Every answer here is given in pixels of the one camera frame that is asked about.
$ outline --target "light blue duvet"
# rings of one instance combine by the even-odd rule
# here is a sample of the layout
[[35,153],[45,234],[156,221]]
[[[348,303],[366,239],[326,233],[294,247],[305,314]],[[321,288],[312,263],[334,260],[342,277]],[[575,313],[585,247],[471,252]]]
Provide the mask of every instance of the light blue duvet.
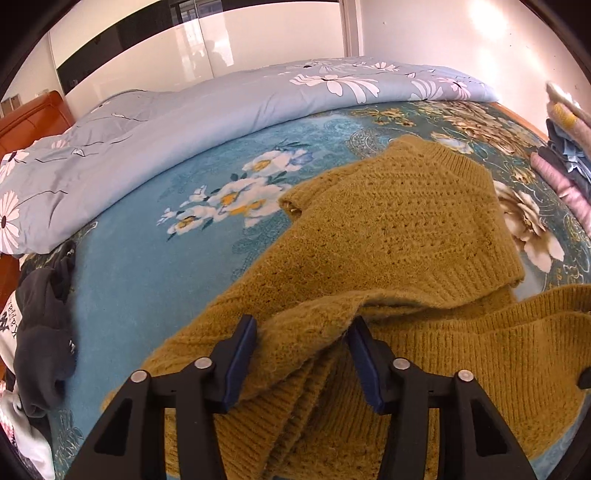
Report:
[[355,57],[284,64],[181,92],[121,93],[0,165],[0,249],[47,253],[159,173],[226,141],[313,113],[404,100],[498,98],[456,70]]

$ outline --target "mustard yellow sweater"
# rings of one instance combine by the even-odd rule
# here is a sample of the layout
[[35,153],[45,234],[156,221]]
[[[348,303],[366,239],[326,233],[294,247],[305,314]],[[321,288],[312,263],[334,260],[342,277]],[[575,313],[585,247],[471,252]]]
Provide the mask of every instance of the mustard yellow sweater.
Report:
[[[281,204],[292,227],[142,366],[176,372],[243,313],[257,318],[241,401],[216,419],[230,480],[376,477],[389,418],[365,403],[341,341],[358,313],[425,371],[473,371],[529,456],[575,419],[576,379],[591,365],[591,290],[514,303],[510,287],[524,273],[485,168],[404,136],[298,185]],[[428,477],[436,431],[434,421]],[[174,411],[166,435],[168,471],[178,475]]]

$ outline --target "metal screw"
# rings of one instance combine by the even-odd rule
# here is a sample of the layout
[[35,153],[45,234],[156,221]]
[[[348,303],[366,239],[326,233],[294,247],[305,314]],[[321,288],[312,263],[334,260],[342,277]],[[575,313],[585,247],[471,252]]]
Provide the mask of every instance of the metal screw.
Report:
[[392,364],[396,370],[407,370],[410,368],[410,362],[405,358],[397,358]]
[[213,365],[213,361],[208,356],[203,356],[203,357],[197,358],[197,360],[195,360],[195,366],[199,370],[205,370],[206,368],[209,368],[212,365]]
[[474,380],[474,374],[469,370],[460,370],[457,373],[457,376],[460,380],[464,382],[471,382],[472,380]]
[[130,378],[133,383],[142,383],[146,378],[148,378],[148,374],[143,370],[136,370],[131,374]]

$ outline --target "pile of clothes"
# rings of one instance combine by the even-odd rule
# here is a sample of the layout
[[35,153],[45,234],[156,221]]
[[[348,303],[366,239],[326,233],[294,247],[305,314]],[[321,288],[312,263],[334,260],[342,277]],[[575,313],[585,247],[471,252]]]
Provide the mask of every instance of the pile of clothes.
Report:
[[591,115],[554,83],[546,91],[549,141],[531,154],[531,166],[591,236]]
[[47,412],[63,399],[74,373],[76,346],[66,300],[75,263],[66,242],[43,268],[21,270],[18,287],[0,314],[0,426],[44,480],[54,480]]

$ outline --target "sliding wardrobe door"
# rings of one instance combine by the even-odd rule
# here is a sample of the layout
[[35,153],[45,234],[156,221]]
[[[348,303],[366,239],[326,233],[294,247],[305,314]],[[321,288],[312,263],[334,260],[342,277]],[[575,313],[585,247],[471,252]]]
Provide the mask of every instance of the sliding wardrobe door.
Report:
[[214,76],[344,56],[337,1],[197,0]]
[[76,118],[124,90],[182,90],[213,76],[193,0],[82,0],[50,41]]

